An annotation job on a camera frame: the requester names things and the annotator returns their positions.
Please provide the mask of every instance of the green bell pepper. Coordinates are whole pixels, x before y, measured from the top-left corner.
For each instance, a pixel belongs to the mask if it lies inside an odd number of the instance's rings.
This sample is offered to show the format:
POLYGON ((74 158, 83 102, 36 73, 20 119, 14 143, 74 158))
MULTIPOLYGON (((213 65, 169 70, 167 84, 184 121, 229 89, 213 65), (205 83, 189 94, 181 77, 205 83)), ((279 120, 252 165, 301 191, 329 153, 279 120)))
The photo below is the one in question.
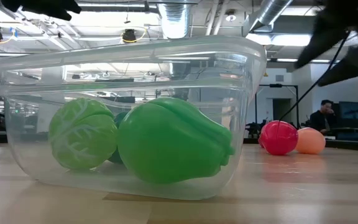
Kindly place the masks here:
POLYGON ((168 184, 212 177, 234 154, 231 132, 177 98, 157 98, 122 120, 118 148, 138 178, 168 184))

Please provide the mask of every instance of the table surface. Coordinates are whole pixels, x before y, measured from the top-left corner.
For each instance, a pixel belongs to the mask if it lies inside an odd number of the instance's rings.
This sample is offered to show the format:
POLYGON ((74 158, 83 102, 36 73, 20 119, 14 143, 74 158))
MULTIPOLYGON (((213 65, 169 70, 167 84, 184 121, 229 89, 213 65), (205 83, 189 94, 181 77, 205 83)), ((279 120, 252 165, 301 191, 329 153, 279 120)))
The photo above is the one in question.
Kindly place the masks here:
POLYGON ((358 223, 358 151, 270 156, 243 147, 228 185, 196 202, 42 184, 0 145, 0 224, 358 223))

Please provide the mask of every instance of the ceiling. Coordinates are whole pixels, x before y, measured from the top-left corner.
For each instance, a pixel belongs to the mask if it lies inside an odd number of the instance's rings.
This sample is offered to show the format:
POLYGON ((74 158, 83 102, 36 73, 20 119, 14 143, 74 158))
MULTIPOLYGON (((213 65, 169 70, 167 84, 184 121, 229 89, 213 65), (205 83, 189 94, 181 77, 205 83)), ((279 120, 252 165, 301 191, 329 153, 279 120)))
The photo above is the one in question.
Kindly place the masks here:
MULTIPOLYGON (((108 0, 87 0, 90 3, 114 3, 108 0)), ((206 33, 213 0, 194 0, 191 7, 190 36, 206 33)), ((236 20, 223 20, 218 35, 242 36, 242 25, 247 14, 259 9, 261 0, 233 0, 227 9, 235 9, 236 20)), ((294 0, 283 16, 313 16, 317 7, 310 0, 294 0)), ((82 12, 72 15, 70 22, 45 15, 19 11, 12 13, 0 7, 0 26, 3 42, 0 53, 38 54, 60 50, 100 47, 121 43, 125 29, 135 29, 139 42, 152 42, 163 38, 161 23, 157 14, 142 12, 82 12)), ((303 46, 266 45, 268 57, 297 58, 303 46)), ((320 59, 332 59, 336 48, 329 50, 320 59)), ((343 57, 347 47, 339 55, 343 57)), ((291 68, 291 63, 271 63, 269 67, 291 68)))

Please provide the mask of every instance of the plastic container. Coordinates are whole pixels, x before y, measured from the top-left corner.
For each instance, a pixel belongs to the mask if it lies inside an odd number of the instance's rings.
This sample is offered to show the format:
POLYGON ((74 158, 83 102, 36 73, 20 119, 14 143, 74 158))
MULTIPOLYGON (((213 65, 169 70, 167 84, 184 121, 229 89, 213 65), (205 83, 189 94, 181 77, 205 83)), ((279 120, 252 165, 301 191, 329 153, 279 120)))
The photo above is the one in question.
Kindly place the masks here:
POLYGON ((247 106, 266 61, 261 45, 226 36, 0 58, 0 95, 12 154, 25 173, 48 184, 186 200, 212 197, 238 165, 247 106), (235 153, 216 175, 153 184, 122 164, 105 161, 94 169, 70 170, 52 156, 49 123, 66 102, 95 99, 117 115, 164 96, 190 102, 230 130, 235 153))

